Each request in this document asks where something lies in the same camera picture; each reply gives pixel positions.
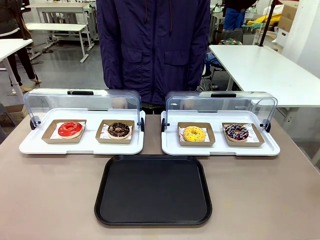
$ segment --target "red frosted donut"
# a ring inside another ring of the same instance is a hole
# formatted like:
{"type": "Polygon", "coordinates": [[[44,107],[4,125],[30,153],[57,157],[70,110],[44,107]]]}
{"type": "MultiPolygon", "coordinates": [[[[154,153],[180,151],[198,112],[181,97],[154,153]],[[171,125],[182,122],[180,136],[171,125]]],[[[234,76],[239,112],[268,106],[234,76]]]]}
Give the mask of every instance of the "red frosted donut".
{"type": "Polygon", "coordinates": [[[82,132],[82,125],[78,122],[66,122],[58,129],[58,134],[63,139],[74,139],[82,132]]]}

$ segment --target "yellow donut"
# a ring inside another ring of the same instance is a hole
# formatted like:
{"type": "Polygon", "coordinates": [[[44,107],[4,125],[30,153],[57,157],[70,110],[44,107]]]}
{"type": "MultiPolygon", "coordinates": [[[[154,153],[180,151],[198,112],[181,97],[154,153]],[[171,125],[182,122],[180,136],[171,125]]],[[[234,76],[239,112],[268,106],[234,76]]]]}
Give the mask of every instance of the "yellow donut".
{"type": "Polygon", "coordinates": [[[200,127],[187,126],[183,131],[183,138],[187,142],[203,142],[206,138],[206,133],[200,127]]]}

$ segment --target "white box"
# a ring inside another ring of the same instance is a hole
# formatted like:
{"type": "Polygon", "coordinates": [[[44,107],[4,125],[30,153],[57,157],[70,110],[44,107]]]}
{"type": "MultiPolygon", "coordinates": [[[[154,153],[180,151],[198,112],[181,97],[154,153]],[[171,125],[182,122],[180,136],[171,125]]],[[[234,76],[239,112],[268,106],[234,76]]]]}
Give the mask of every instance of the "white box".
{"type": "Polygon", "coordinates": [[[276,36],[276,43],[284,47],[288,39],[288,36],[289,36],[289,32],[279,28],[279,32],[276,36]]]}

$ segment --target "hand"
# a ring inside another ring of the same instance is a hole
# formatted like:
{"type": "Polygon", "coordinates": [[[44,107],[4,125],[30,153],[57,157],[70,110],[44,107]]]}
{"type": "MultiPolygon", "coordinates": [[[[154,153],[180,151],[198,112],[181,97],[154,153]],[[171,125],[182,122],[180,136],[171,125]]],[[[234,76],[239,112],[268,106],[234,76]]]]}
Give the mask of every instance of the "hand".
{"type": "Polygon", "coordinates": [[[192,99],[183,99],[180,103],[181,110],[192,110],[195,106],[195,101],[192,99]]]}
{"type": "Polygon", "coordinates": [[[112,100],[111,106],[113,109],[128,109],[128,102],[125,98],[115,98],[112,100]]]}

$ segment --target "clear plastic cover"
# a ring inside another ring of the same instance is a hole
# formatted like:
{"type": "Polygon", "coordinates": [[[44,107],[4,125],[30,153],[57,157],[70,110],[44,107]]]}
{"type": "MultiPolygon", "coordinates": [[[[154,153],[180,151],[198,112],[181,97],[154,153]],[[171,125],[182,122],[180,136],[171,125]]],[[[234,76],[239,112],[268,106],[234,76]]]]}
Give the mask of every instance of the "clear plastic cover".
{"type": "Polygon", "coordinates": [[[266,92],[245,91],[187,91],[170,92],[166,97],[165,125],[173,111],[198,111],[217,113],[221,111],[248,111],[256,115],[265,129],[275,114],[278,101],[266,92]]]}
{"type": "Polygon", "coordinates": [[[136,110],[140,124],[141,98],[134,90],[35,88],[24,95],[24,103],[34,127],[52,109],[136,110]]]}

